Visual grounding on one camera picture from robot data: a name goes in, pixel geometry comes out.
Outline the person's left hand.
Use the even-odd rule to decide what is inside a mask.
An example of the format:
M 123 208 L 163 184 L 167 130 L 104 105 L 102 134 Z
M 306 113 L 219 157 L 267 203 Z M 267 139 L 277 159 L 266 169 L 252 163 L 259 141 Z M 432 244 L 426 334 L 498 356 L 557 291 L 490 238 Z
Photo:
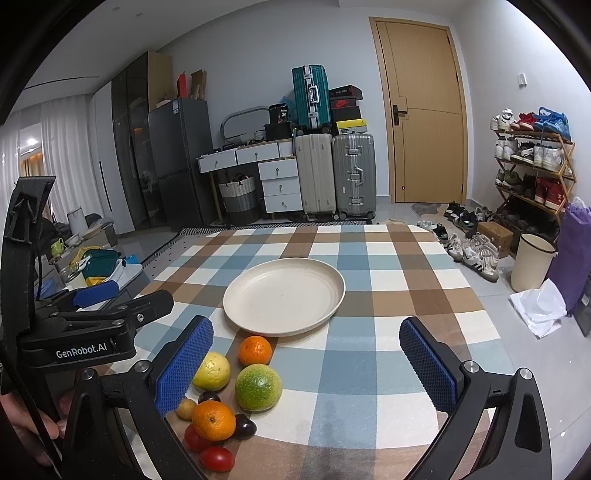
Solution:
M 53 421 L 48 415 L 40 412 L 41 419 L 52 440 L 57 438 L 63 439 L 65 437 L 67 416 L 71 408 L 73 395 L 74 390 L 69 390 L 60 398 L 59 408 L 64 417 L 59 421 Z M 9 422 L 13 426 L 15 433 L 21 440 L 21 443 L 27 452 L 41 465 L 51 466 L 52 462 L 42 448 L 40 440 L 38 439 L 37 428 L 35 427 L 24 402 L 18 396 L 9 393 L 1 396 L 1 404 Z

